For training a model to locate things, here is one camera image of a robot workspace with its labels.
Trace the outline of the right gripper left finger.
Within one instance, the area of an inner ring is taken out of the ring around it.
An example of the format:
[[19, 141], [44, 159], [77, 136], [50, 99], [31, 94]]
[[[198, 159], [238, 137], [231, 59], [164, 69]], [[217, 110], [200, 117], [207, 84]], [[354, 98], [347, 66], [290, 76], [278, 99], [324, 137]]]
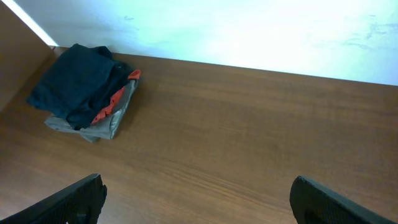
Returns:
[[97, 224], [106, 196], [101, 176], [91, 174], [1, 220], [1, 224]]

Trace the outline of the grey folded garment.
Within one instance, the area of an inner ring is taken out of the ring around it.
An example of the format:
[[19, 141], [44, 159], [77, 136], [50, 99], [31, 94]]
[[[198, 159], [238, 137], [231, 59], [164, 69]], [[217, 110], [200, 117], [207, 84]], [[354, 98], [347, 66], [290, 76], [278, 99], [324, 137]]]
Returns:
[[131, 80], [126, 85], [125, 91], [121, 96], [119, 103], [116, 105], [113, 112], [100, 120], [99, 122], [91, 125], [89, 128], [81, 128], [74, 130], [64, 119], [58, 118], [51, 114], [44, 123], [51, 129], [63, 133], [76, 133], [89, 142], [95, 142], [99, 139], [112, 139], [119, 128], [125, 112], [129, 107], [130, 100], [133, 93], [137, 89], [138, 81]]

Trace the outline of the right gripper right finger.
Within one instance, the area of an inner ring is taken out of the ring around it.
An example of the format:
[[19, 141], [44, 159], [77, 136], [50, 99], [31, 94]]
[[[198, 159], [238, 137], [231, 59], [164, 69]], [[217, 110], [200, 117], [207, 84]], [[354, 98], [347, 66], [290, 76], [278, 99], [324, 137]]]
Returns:
[[396, 224], [303, 176], [294, 180], [289, 202], [298, 224]]

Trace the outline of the navy blue garment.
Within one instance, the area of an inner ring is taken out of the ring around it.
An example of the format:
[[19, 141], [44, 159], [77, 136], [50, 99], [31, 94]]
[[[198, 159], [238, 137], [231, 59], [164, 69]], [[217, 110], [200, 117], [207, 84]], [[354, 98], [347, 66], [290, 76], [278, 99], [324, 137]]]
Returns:
[[114, 66], [107, 47], [74, 44], [42, 75], [27, 102], [65, 119], [108, 81]]

